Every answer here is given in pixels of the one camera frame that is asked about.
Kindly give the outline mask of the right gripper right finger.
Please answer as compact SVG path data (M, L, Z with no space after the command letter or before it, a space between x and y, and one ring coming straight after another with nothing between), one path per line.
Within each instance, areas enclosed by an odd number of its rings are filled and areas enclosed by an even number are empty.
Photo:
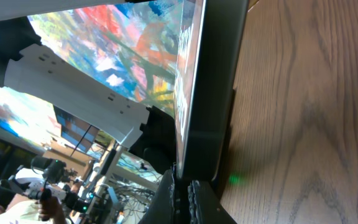
M191 224L236 224L207 182L192 180L188 201Z

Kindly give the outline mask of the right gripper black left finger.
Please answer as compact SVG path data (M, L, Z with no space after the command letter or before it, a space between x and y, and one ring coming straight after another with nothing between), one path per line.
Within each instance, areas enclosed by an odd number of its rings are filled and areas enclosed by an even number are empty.
M174 171L172 169L166 170L149 209L141 218L139 224L177 223L177 191L177 182Z

